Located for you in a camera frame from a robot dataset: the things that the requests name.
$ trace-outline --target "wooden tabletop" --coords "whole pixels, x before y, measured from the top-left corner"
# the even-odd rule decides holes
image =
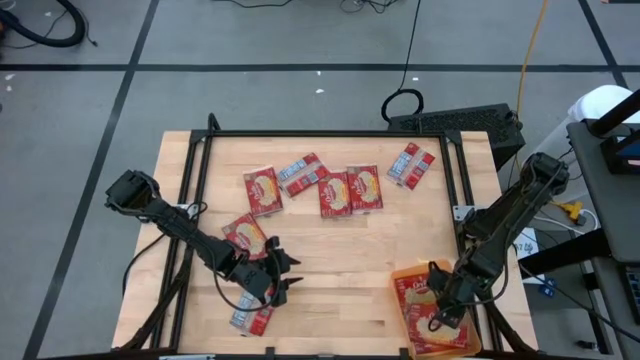
[[[154,178],[170,203],[178,197],[188,139],[188,132],[166,132],[160,148]],[[399,348],[406,347],[389,274],[416,265],[419,259],[447,259],[453,264],[458,257],[437,139],[214,138],[204,193],[209,209],[200,219],[202,231],[223,238],[221,228],[249,211],[243,171],[265,165],[273,165],[277,171],[315,152],[329,169],[376,163],[384,174],[409,141],[433,154],[436,161],[414,191],[381,177],[381,212],[322,219],[314,186],[294,199],[283,194],[284,211],[258,218],[267,236],[280,236],[287,253],[302,261],[288,276],[304,277],[289,290],[288,303],[275,310],[263,337],[241,337],[229,325],[233,310],[217,294],[211,271],[196,257],[179,351],[263,354],[265,347],[273,346],[277,354],[397,355]],[[501,192],[487,135],[463,133],[463,142],[475,202],[490,205]],[[452,146],[450,153],[458,198],[464,204]],[[195,164],[197,174],[199,154]],[[196,178],[194,174],[191,197]],[[155,226],[143,225],[136,252],[158,234]],[[156,304],[168,243],[163,241],[151,249],[133,267],[114,346],[125,343]],[[509,286],[497,301],[498,308],[523,340],[537,348],[515,254],[510,253],[509,259]],[[230,299],[239,298],[240,287],[221,285]],[[501,285],[499,279],[494,291]],[[482,328],[484,312],[479,312]],[[170,329],[173,313],[171,308],[165,329]],[[164,331],[163,344],[168,343],[168,333]],[[486,328],[482,336],[485,348],[490,348]]]

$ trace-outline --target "yellow connector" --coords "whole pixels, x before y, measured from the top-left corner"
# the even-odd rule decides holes
[[[567,212],[571,221],[573,221],[574,223],[578,222],[578,218],[580,217],[580,210],[582,210],[582,202],[576,201],[573,204],[558,204],[558,206]]]

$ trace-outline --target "orange plastic container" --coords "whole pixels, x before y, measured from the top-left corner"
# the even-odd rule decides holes
[[[447,260],[435,260],[435,262],[436,264],[438,264],[438,266],[441,269],[452,271],[451,264]],[[470,326],[469,326],[469,335],[468,335],[469,336],[468,347],[455,348],[450,346],[430,344],[432,347],[431,352],[426,354],[420,354],[420,355],[417,354],[415,345],[409,338],[409,332],[408,332],[409,326],[405,320],[402,307],[400,306],[400,299],[398,298],[398,293],[396,291],[395,280],[399,278],[408,277],[408,276],[428,275],[428,274],[429,274],[429,268],[427,264],[422,264],[422,265],[410,267],[407,269],[397,270],[391,273],[391,280],[390,280],[391,290],[393,291],[394,299],[396,299],[396,305],[397,305],[396,308],[398,309],[398,318],[402,322],[403,329],[406,329],[404,334],[405,334],[405,338],[407,339],[407,345],[408,345],[407,347],[409,348],[409,353],[411,354],[411,357],[414,360],[434,359],[434,358],[449,359],[454,357],[477,354],[480,350],[482,350],[482,343],[480,342],[480,338],[478,337],[478,332],[475,329],[475,326],[473,325],[472,321],[469,321]]]

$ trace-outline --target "snack package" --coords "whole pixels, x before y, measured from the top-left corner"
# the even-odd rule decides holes
[[[415,189],[435,157],[414,143],[409,143],[387,171],[387,178],[409,190]]]
[[[351,209],[354,214],[368,214],[382,209],[382,192],[376,165],[352,165],[347,167]]]
[[[273,166],[245,172],[243,176],[251,214],[262,216],[282,210],[282,198],[280,197],[280,189],[277,186],[276,172],[273,170]]]
[[[436,261],[444,270],[451,271],[445,260]],[[435,332],[428,329],[429,320],[438,311],[435,294],[427,286],[426,264],[391,274],[393,289],[402,324],[412,357],[418,359],[446,359],[473,355],[482,349],[478,334],[466,314],[457,329],[442,325]]]
[[[260,301],[248,292],[244,292],[238,301],[238,306],[250,309],[260,306]],[[239,329],[243,336],[262,336],[273,314],[273,307],[269,306],[260,311],[244,312],[235,310],[229,323]]]
[[[267,252],[264,248],[267,237],[251,213],[245,214],[231,224],[223,227],[222,232],[227,240],[245,250],[249,250],[249,260],[258,260],[267,257]]]
[[[329,170],[318,159],[318,156],[315,153],[310,153],[280,171],[278,185],[287,196],[294,197],[328,174]]]
[[[347,172],[332,172],[318,181],[320,216],[323,218],[351,215]]]

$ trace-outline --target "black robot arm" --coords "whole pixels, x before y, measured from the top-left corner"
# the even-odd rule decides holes
[[[453,273],[439,269],[435,263],[429,266],[427,282],[440,309],[435,321],[456,328],[466,306],[483,303],[505,336],[515,334],[493,304],[490,289],[507,263],[509,247],[540,208],[565,190],[568,180],[564,162],[537,153],[524,164],[520,181],[489,208],[467,213],[456,225],[456,236],[472,245],[456,262]],[[474,295],[480,301],[474,301]]]
[[[171,206],[160,196],[158,183],[140,171],[125,172],[107,190],[106,206],[123,215],[151,221],[162,233],[180,239],[192,246],[207,268],[226,281],[240,285],[251,295],[266,303],[265,295],[273,286],[272,306],[286,303],[286,290],[293,281],[281,284],[280,276],[289,272],[291,265],[300,262],[279,249],[279,240],[267,241],[269,256],[249,261],[248,252],[229,240],[221,240],[200,231],[190,220],[186,210]]]

